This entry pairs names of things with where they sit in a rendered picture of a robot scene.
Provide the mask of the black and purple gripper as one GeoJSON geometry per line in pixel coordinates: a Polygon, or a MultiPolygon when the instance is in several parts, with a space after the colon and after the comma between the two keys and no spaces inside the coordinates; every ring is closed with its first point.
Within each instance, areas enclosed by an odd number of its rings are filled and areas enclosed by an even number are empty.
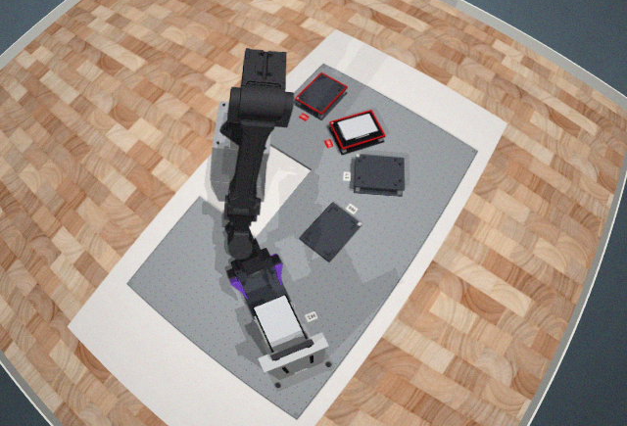
{"type": "MultiPolygon", "coordinates": [[[[281,261],[280,257],[278,256],[278,254],[274,254],[274,255],[270,256],[267,248],[261,249],[261,251],[262,251],[263,256],[265,258],[265,260],[262,261],[262,265],[264,267],[263,270],[268,269],[270,267],[273,267],[274,271],[275,271],[275,274],[277,276],[277,279],[278,279],[280,285],[282,285],[282,282],[281,282],[282,261],[281,261]]],[[[248,299],[248,297],[246,295],[246,292],[245,292],[245,290],[244,290],[244,288],[243,288],[243,286],[242,286],[242,284],[241,284],[241,282],[240,282],[240,280],[239,280],[239,278],[237,276],[237,274],[242,273],[245,270],[244,269],[240,270],[236,260],[233,260],[231,262],[231,266],[232,266],[232,268],[226,271],[227,275],[228,275],[228,278],[229,278],[229,281],[230,281],[230,284],[234,288],[236,288],[238,291],[240,291],[245,296],[246,299],[248,299]]]]}

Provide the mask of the grey slotted shelf rack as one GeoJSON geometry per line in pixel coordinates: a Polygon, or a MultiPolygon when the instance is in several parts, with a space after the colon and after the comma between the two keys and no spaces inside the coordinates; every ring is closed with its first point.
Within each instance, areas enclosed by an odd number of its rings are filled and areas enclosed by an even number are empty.
{"type": "MultiPolygon", "coordinates": [[[[292,304],[292,302],[290,302],[290,304],[291,304],[293,310],[295,311],[295,313],[297,315],[297,318],[298,318],[298,320],[299,320],[299,322],[300,322],[300,324],[301,324],[301,326],[302,326],[302,328],[303,328],[307,338],[310,338],[311,335],[310,335],[310,333],[309,333],[305,323],[303,322],[303,324],[302,324],[302,322],[301,322],[301,320],[300,320],[300,318],[299,318],[299,316],[298,316],[298,314],[297,314],[297,312],[295,310],[295,304],[292,304]]],[[[254,319],[254,321],[258,324],[258,326],[259,326],[259,328],[260,328],[260,330],[261,330],[261,332],[263,334],[263,337],[264,337],[264,339],[261,339],[261,341],[262,341],[262,343],[263,343],[263,345],[265,347],[266,353],[269,355],[269,354],[272,353],[271,348],[270,348],[270,346],[269,346],[269,344],[268,344],[268,342],[267,342],[267,340],[265,338],[265,334],[264,334],[264,332],[263,332],[263,330],[261,328],[261,325],[260,325],[259,321],[257,320],[256,317],[255,317],[255,319],[254,319]]],[[[307,355],[307,356],[305,356],[303,358],[299,358],[299,359],[297,359],[295,361],[292,361],[292,362],[289,362],[287,364],[284,364],[284,365],[282,365],[280,367],[274,368],[274,369],[268,371],[268,373],[270,373],[274,377],[280,377],[280,378],[277,378],[277,379],[281,380],[281,379],[284,379],[284,378],[289,377],[291,375],[294,375],[295,374],[294,372],[299,372],[299,371],[302,371],[302,370],[304,370],[306,368],[311,368],[314,365],[318,365],[318,364],[323,362],[325,349],[326,348],[324,348],[324,349],[322,349],[320,351],[317,351],[317,352],[315,352],[313,354],[307,355]],[[310,361],[310,356],[311,355],[313,355],[313,363],[311,363],[311,361],[310,361]],[[319,357],[319,358],[317,358],[317,357],[319,357]],[[319,362],[316,362],[316,361],[319,361],[319,362]],[[307,365],[307,366],[304,366],[304,365],[307,365]],[[289,373],[286,374],[286,372],[284,372],[284,370],[282,369],[282,367],[284,367],[284,366],[287,368],[289,373]],[[297,368],[297,369],[295,369],[295,368],[297,368]]]]}

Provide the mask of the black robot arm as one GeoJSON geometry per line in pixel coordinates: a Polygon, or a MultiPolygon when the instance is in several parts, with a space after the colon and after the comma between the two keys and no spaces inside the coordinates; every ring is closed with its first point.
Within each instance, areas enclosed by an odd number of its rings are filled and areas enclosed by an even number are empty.
{"type": "Polygon", "coordinates": [[[265,258],[256,238],[252,243],[249,228],[261,213],[255,188],[265,143],[275,126],[288,127],[294,106],[294,92],[285,95],[286,55],[246,48],[242,88],[231,87],[228,119],[220,127],[220,133],[239,146],[235,183],[233,177],[224,203],[224,220],[230,221],[224,227],[228,252],[254,280],[265,274],[265,258]]]}

